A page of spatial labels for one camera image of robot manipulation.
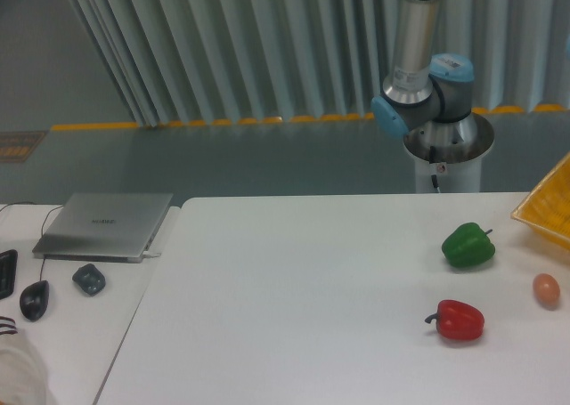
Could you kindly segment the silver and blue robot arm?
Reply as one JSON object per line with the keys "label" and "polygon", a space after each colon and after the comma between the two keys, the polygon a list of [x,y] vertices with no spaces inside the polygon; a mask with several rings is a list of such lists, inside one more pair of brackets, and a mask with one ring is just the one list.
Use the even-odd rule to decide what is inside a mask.
{"label": "silver and blue robot arm", "polygon": [[398,0],[392,66],[370,104],[379,127],[396,138],[429,121],[454,123],[471,113],[470,60],[432,51],[442,1]]}

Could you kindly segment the white sleeved forearm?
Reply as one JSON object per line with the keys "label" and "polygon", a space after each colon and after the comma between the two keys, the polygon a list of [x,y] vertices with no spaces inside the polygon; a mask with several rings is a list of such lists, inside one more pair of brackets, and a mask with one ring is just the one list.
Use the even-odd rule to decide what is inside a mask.
{"label": "white sleeved forearm", "polygon": [[40,359],[14,319],[1,317],[1,403],[46,404]]}

